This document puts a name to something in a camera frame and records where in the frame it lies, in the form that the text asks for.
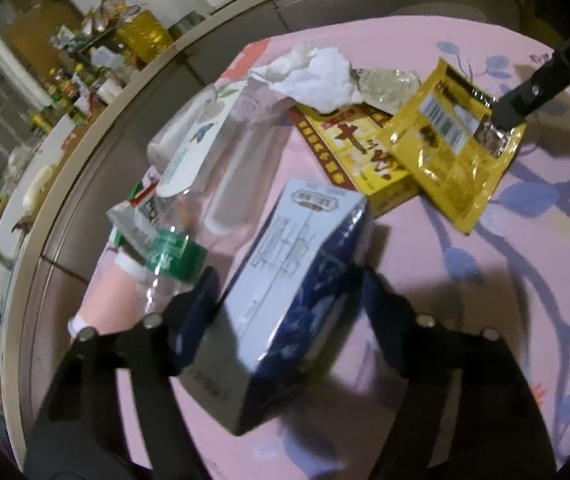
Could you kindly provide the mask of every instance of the white tissue paper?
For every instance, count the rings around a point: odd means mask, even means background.
[[[249,76],[267,83],[274,92],[328,114],[363,101],[350,69],[338,48],[301,44],[268,65],[251,68]]]

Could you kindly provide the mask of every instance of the metal screw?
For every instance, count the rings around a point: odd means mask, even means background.
[[[86,326],[78,333],[78,341],[87,343],[90,339],[94,339],[98,335],[98,331],[93,326]]]
[[[420,314],[416,317],[416,323],[423,328],[434,328],[436,326],[436,320],[429,314]]]
[[[487,341],[491,341],[493,343],[500,341],[500,332],[495,328],[483,328],[481,335],[487,339]]]
[[[156,328],[162,323],[162,316],[157,312],[152,312],[143,317],[143,326],[145,328]]]

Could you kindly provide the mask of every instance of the clear plastic bottle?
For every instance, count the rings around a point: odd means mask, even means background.
[[[142,283],[145,314],[165,310],[176,294],[193,288],[202,272],[207,250],[196,243],[191,226],[184,228],[190,225],[184,217],[185,206],[176,201],[166,213],[147,257],[147,274]]]

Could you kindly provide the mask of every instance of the table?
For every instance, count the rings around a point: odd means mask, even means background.
[[[248,45],[223,74],[236,79],[297,43],[338,46],[354,67],[415,70],[439,57],[502,95],[551,53],[501,27],[434,16],[395,16],[304,30]],[[524,145],[469,236],[424,197],[377,221],[369,254],[418,312],[478,333],[496,327],[526,375],[558,463],[570,454],[570,88],[530,118]],[[266,211],[292,177],[324,178],[292,131]],[[107,251],[97,272],[113,258]],[[126,373],[121,410],[132,459],[149,464]],[[175,395],[213,478],[366,478],[394,421],[403,386],[379,356],[366,317],[355,323],[331,376],[286,413],[234,437],[174,381]]]

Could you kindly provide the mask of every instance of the bottle label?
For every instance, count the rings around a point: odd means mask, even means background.
[[[156,275],[193,283],[200,275],[206,256],[207,250],[189,237],[160,230],[149,251],[146,267]]]

